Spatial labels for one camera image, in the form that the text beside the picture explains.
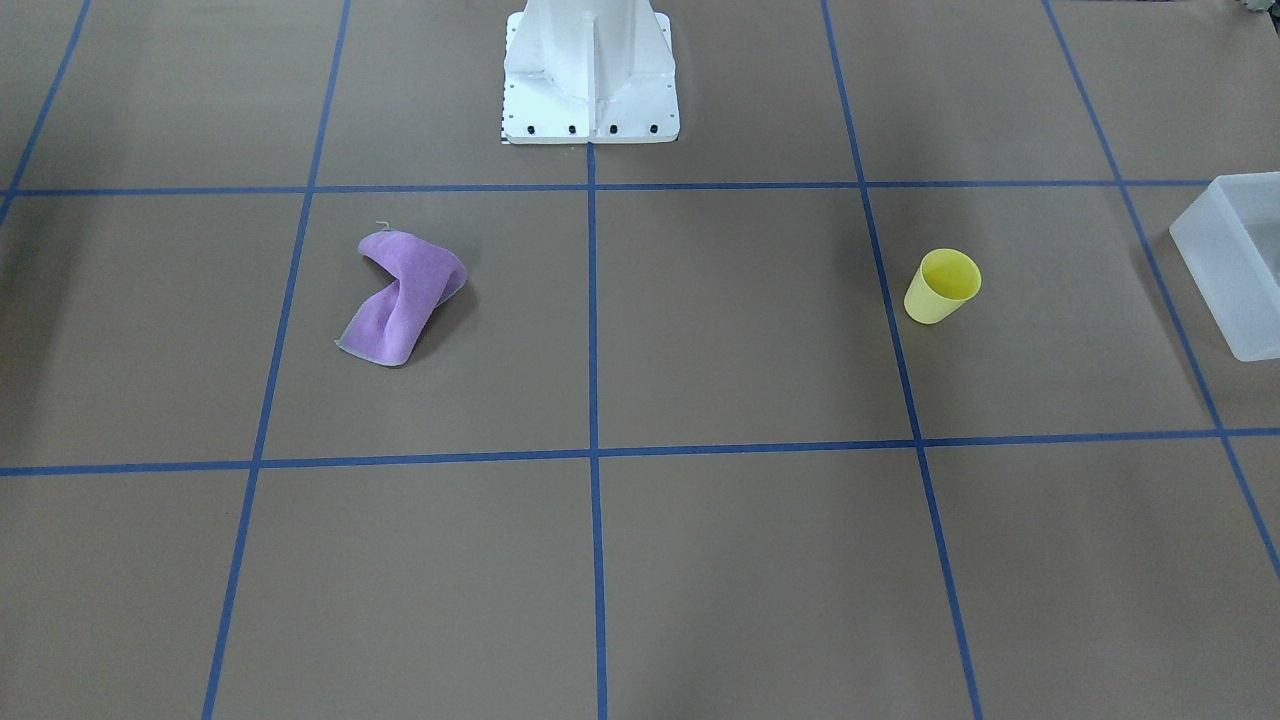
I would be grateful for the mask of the purple microfibre cloth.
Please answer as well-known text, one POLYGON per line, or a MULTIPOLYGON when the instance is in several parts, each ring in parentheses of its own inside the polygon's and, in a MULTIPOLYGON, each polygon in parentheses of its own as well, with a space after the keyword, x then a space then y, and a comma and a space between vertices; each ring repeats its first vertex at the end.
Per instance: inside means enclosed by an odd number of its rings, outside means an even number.
POLYGON ((465 287, 468 270, 451 250, 385 223, 357 250, 390 282, 365 299, 335 346, 366 363, 403 366, 434 311, 465 287))

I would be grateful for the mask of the yellow plastic cup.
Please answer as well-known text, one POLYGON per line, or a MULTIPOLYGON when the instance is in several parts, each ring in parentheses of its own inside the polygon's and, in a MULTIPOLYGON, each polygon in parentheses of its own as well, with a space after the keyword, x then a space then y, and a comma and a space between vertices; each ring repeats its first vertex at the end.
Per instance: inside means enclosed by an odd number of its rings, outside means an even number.
POLYGON ((920 260, 904 296, 914 322, 933 325, 950 316, 982 288, 980 268, 956 249, 934 249, 920 260))

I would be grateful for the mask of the translucent white bin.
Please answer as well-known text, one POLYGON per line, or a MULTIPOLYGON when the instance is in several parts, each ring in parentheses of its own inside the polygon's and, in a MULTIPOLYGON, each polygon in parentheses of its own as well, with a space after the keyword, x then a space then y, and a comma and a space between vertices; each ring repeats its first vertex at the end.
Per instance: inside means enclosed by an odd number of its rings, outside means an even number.
POLYGON ((1231 355, 1279 357, 1279 173, 1220 176, 1170 234, 1231 355))

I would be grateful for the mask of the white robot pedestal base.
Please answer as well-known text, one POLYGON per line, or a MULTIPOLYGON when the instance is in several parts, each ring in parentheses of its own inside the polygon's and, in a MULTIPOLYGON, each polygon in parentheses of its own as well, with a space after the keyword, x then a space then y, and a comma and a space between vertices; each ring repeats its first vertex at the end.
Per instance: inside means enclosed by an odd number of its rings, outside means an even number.
POLYGON ((504 51, 506 143, 680 137, 672 24, 649 1, 527 1, 506 19, 504 51))

